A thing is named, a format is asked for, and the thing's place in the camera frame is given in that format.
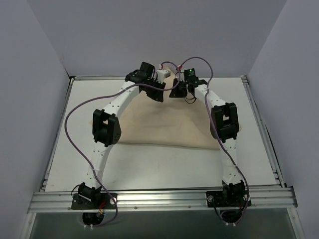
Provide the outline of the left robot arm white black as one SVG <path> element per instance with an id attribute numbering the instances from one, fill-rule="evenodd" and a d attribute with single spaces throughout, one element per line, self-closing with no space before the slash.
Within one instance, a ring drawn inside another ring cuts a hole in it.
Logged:
<path id="1" fill-rule="evenodd" d="M 101 179 L 109 153 L 120 140 L 122 130 L 120 116 L 125 108 L 141 91 L 145 91 L 151 99 L 162 102 L 164 79 L 170 76 L 167 70 L 156 70 L 155 66 L 142 62 L 139 69 L 130 72 L 118 93 L 110 96 L 108 105 L 93 112 L 92 135 L 95 143 L 102 145 L 100 151 L 93 150 L 93 155 L 87 159 L 89 170 L 86 181 L 78 188 L 78 195 L 89 209 L 98 207 L 105 201 L 101 193 Z"/>

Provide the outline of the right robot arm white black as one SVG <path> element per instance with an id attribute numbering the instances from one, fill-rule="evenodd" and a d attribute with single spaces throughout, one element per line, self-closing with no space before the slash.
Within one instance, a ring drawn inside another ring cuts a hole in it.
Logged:
<path id="1" fill-rule="evenodd" d="M 205 104 L 210 120 L 210 132 L 218 141 L 222 161 L 221 199 L 226 205 L 234 205 L 242 199 L 245 192 L 245 180 L 237 165 L 236 139 L 239 132 L 239 121 L 235 103 L 221 99 L 208 87 L 208 82 L 200 80 L 195 70 L 188 69 L 176 72 L 171 91 L 171 98 L 186 97 L 191 94 L 196 100 Z"/>

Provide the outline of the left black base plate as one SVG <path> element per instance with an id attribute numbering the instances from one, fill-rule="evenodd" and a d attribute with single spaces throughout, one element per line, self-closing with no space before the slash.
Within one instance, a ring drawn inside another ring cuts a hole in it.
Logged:
<path id="1" fill-rule="evenodd" d="M 115 203 L 106 193 L 100 193 L 94 197 L 88 197 L 81 194 L 74 194 L 71 204 L 72 210 L 98 210 L 115 209 Z"/>

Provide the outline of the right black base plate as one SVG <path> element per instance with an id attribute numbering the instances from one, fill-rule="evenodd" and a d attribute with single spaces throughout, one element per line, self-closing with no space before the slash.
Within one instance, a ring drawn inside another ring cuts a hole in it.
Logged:
<path id="1" fill-rule="evenodd" d="M 243 208 L 247 202 L 245 191 L 207 191 L 206 200 L 208 207 L 235 207 Z"/>

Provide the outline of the aluminium front rail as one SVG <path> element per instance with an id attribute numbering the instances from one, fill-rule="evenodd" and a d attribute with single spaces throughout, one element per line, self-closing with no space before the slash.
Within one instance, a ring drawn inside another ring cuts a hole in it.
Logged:
<path id="1" fill-rule="evenodd" d="M 117 191 L 119 212 L 208 210 L 213 196 L 208 189 Z M 293 188 L 254 187 L 250 190 L 251 209 L 296 208 Z M 34 193 L 28 213 L 95 213 L 98 208 L 75 209 L 76 197 L 70 192 Z"/>

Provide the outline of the aluminium rail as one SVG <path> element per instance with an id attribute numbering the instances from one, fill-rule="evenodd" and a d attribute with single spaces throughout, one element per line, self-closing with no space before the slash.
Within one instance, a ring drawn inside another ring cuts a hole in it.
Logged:
<path id="1" fill-rule="evenodd" d="M 257 104 L 249 81 L 248 81 L 248 77 L 247 75 L 242 75 L 240 76 L 241 81 L 243 83 L 246 95 L 248 97 L 248 101 L 250 103 L 253 115 L 255 117 L 255 121 L 257 123 L 257 128 L 259 130 L 270 166 L 272 168 L 275 180 L 277 185 L 281 186 L 282 188 L 287 188 L 287 184 L 284 180 L 284 177 L 282 175 L 282 171 L 281 171 L 281 167 L 280 167 L 280 163 L 278 161 L 278 157 L 273 145 L 273 141 L 271 139 L 267 124 L 266 124 L 266 118 L 265 115 L 263 114 L 263 112 L 261 111 L 259 105 Z"/>
<path id="2" fill-rule="evenodd" d="M 119 212 L 208 210 L 213 196 L 208 189 L 117 191 Z M 250 190 L 251 209 L 296 208 L 293 188 L 254 187 Z M 75 209 L 76 197 L 70 192 L 34 193 L 28 213 L 95 213 L 98 208 Z"/>

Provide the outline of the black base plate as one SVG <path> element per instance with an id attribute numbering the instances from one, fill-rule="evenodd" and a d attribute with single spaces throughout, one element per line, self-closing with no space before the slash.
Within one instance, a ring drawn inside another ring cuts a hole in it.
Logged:
<path id="1" fill-rule="evenodd" d="M 247 202 L 245 191 L 207 191 L 206 200 L 208 207 L 235 207 L 243 208 Z"/>
<path id="2" fill-rule="evenodd" d="M 74 194 L 71 204 L 72 210 L 98 210 L 115 209 L 115 203 L 106 193 L 100 193 L 94 197 L 88 197 L 81 194 Z"/>

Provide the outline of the beige cloth mat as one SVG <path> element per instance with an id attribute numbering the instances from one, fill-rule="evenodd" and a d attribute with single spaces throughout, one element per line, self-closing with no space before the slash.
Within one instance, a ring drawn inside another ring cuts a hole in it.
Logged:
<path id="1" fill-rule="evenodd" d="M 163 103 L 141 91 L 120 116 L 121 143 L 217 149 L 205 104 L 192 98 L 170 98 L 173 80 L 165 79 Z"/>

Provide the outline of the aluminium right side rail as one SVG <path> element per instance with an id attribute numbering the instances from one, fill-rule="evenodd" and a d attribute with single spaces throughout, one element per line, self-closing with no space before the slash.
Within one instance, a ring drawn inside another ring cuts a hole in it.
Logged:
<path id="1" fill-rule="evenodd" d="M 253 115 L 255 117 L 255 121 L 257 123 L 257 128 L 259 130 L 270 166 L 272 168 L 275 180 L 277 185 L 281 186 L 282 188 L 287 188 L 287 184 L 284 180 L 284 177 L 282 175 L 282 171 L 281 171 L 281 167 L 280 167 L 280 163 L 278 161 L 278 157 L 273 145 L 273 141 L 271 139 L 267 124 L 266 124 L 266 118 L 265 115 L 263 114 L 263 112 L 261 111 L 259 105 L 257 104 L 249 81 L 248 81 L 248 77 L 247 75 L 242 75 L 240 76 L 241 81 L 243 83 L 246 95 L 248 97 L 248 101 L 250 103 Z"/>

